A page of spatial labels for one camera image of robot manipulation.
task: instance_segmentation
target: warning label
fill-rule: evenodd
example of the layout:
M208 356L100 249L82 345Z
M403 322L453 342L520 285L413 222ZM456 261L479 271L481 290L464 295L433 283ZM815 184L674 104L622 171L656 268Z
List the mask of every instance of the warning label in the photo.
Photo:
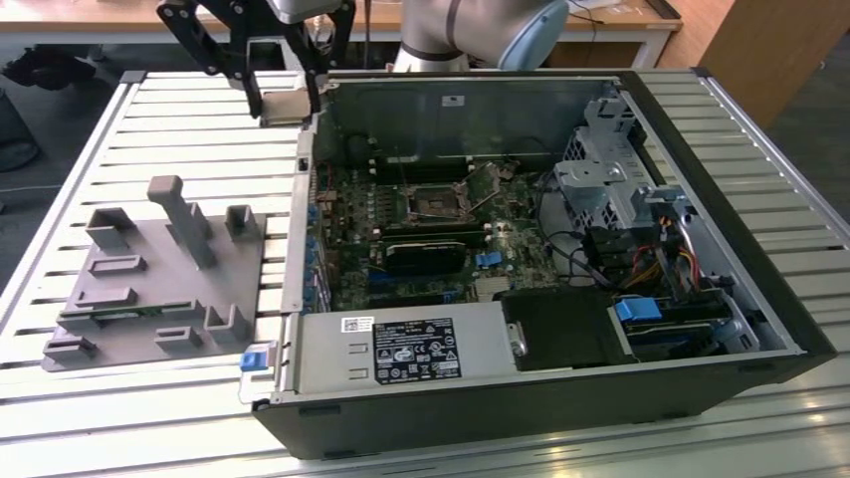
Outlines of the warning label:
M451 319L372 325L380 385L460 377Z

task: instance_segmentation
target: white table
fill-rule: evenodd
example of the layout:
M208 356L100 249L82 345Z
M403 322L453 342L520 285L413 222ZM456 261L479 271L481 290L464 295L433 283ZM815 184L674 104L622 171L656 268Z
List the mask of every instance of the white table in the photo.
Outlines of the white table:
M241 92L221 78L149 74L118 86L0 297L0 475L715 478L846 471L850 251L827 248L850 243L847 225L714 81L684 71L642 77L832 341L835 360L699 417L324 462L289 457L249 416L236 398L237 356L42 372L41 348L90 243L81 224L108 206L132 218L164 218L142 201L157 174L183 177L184 195L207 214L231 203L271 214L256 339L277 334L296 131L256 127ZM265 90L293 83L291 73L260 76Z

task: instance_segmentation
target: white label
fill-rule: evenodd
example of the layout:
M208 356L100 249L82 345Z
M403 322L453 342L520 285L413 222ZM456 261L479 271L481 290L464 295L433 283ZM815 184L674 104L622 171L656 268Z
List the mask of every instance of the white label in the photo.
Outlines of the white label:
M343 333L371 332L373 323L375 323L373 317L344 317L343 318Z
M441 97L441 105L444 107L461 107L465 104L465 97L448 96Z

